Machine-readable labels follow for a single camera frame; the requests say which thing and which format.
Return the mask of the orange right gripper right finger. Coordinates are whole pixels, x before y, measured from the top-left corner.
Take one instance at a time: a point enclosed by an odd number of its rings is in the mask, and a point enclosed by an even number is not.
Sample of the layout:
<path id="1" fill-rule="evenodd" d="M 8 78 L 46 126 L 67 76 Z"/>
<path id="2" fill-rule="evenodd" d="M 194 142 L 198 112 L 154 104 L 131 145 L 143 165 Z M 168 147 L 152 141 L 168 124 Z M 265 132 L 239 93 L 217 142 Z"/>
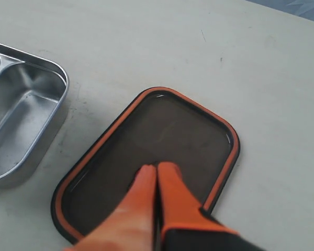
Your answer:
<path id="1" fill-rule="evenodd" d="M 163 213 L 163 250 L 256 250 L 256 245 L 214 220 L 182 181 L 178 166 L 157 167 Z"/>

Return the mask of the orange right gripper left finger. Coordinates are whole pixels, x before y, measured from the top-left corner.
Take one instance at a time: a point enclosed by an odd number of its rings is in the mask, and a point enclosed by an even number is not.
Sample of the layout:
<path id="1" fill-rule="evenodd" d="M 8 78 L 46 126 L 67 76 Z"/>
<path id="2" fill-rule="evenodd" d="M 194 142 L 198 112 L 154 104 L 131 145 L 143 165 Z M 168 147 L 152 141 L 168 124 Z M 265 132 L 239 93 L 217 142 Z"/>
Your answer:
<path id="1" fill-rule="evenodd" d="M 111 215 L 66 250 L 153 250 L 156 168 L 143 165 Z"/>

